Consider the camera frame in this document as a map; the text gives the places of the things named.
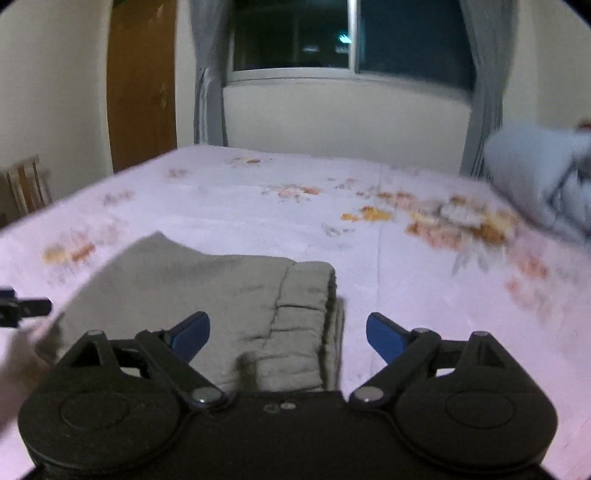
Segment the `rolled light blue quilt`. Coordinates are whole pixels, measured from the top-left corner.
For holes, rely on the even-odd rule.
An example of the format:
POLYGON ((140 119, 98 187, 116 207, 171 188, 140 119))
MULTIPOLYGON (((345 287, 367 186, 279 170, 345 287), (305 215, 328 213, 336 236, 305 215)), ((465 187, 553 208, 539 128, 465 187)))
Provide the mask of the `rolled light blue quilt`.
POLYGON ((532 223, 590 243, 590 131, 506 125, 484 147, 492 184, 532 223))

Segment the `brown wooden door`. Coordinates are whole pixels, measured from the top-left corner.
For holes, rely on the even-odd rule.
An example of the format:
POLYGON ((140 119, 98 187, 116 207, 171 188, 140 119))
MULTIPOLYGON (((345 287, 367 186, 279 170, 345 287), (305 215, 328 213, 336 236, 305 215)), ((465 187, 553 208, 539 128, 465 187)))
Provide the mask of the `brown wooden door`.
POLYGON ((115 1, 109 25, 106 99, 113 171, 177 147, 175 1, 115 1))

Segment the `grey curtain near door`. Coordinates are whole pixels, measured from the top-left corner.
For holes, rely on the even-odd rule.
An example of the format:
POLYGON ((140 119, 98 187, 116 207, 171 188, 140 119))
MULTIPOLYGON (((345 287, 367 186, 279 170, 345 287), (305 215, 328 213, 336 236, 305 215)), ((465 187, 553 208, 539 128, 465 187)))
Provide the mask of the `grey curtain near door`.
POLYGON ((189 2, 195 54, 195 144, 225 146, 223 88, 228 72, 231 1, 189 2))

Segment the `wooden chair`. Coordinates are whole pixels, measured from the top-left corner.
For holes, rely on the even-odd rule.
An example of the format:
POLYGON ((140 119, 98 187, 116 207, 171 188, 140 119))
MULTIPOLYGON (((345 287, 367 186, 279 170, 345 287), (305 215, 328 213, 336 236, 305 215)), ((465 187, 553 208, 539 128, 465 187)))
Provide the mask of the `wooden chair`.
POLYGON ((51 203, 38 155, 1 169, 1 228, 36 213, 51 203))

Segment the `grey-green pants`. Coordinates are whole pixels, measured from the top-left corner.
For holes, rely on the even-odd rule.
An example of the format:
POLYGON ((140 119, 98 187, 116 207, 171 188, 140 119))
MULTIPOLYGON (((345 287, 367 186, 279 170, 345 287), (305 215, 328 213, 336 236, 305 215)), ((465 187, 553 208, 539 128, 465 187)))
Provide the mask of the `grey-green pants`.
POLYGON ((130 339, 197 311, 211 337, 189 364, 222 390, 338 389, 344 314, 331 264, 206 255, 161 233, 100 270, 36 350, 54 363, 88 330, 130 339))

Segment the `pink floral bed sheet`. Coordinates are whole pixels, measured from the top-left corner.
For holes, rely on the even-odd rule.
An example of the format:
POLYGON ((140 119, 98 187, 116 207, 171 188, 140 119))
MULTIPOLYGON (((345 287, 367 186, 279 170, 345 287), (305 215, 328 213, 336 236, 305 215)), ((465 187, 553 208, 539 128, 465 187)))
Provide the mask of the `pink floral bed sheet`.
POLYGON ((589 477, 590 252, 530 226, 487 184, 186 147, 6 229, 1 282, 61 309, 112 257, 157 232, 206 254, 332 264, 345 302, 345 391, 382 366, 365 339, 370 312, 449 338, 492 333, 557 409, 546 467, 589 477))

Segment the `grey curtain near headboard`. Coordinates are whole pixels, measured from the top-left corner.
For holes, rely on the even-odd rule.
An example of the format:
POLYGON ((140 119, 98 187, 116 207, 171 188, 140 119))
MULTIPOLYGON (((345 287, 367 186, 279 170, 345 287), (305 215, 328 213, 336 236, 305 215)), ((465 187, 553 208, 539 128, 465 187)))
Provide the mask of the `grey curtain near headboard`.
POLYGON ((503 99, 513 61, 517 3, 511 0, 460 3, 475 84, 460 173, 486 179, 484 147, 503 122, 503 99))

